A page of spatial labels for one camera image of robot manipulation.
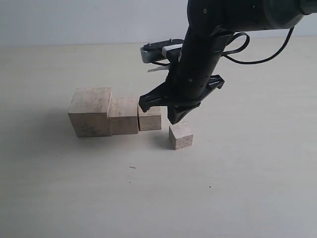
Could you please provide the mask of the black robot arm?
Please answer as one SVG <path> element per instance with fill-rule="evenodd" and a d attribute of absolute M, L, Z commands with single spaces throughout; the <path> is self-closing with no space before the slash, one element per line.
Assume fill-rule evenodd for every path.
<path fill-rule="evenodd" d="M 144 63 L 168 70 L 164 83 L 143 95 L 143 112 L 167 107 L 172 124 L 180 122 L 224 80 L 213 71 L 221 57 L 230 58 L 225 48 L 250 31 L 287 29 L 306 15 L 316 13 L 314 0 L 190 0 L 189 26 L 184 39 L 170 39 L 141 47 Z"/>

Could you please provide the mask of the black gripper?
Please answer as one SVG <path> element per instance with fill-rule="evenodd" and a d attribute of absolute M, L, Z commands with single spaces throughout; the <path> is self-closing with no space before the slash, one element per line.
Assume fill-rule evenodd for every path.
<path fill-rule="evenodd" d="M 171 63 L 165 82 L 140 97 L 141 110 L 168 106 L 168 120 L 171 124 L 179 123 L 214 89 L 222 88 L 224 80 L 212 73 L 225 47 L 224 34 L 211 37 L 187 34 L 178 62 Z"/>

